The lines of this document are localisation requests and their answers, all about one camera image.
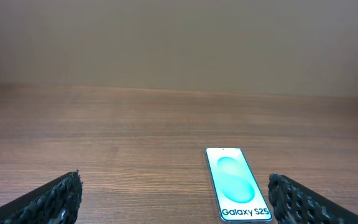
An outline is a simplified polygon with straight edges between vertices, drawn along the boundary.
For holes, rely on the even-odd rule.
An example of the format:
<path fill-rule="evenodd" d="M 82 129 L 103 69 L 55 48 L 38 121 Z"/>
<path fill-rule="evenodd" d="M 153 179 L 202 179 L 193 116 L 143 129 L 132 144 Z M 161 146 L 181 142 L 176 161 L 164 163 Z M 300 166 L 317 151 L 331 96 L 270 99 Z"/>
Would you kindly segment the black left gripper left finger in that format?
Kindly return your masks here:
<path fill-rule="evenodd" d="M 74 224 L 81 204 L 79 171 L 68 172 L 0 207 L 0 224 Z"/>

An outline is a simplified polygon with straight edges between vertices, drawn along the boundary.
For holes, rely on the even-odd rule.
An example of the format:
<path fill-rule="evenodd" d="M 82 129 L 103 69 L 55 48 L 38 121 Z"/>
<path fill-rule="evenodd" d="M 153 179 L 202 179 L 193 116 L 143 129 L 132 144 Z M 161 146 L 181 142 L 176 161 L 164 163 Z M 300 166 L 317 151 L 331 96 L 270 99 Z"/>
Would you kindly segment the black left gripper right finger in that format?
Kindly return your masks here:
<path fill-rule="evenodd" d="M 279 223 L 358 224 L 358 215 L 297 181 L 270 174 L 268 200 Z"/>

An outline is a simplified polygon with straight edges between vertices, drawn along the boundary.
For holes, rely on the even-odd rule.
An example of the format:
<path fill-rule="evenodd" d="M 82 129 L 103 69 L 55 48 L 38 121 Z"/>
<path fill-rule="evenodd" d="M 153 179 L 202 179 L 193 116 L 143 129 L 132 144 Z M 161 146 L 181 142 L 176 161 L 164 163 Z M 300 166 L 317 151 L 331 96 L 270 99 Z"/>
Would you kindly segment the Galaxy S25 smartphone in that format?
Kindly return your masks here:
<path fill-rule="evenodd" d="M 239 148 L 205 150 L 219 216 L 224 223 L 268 223 L 273 215 Z"/>

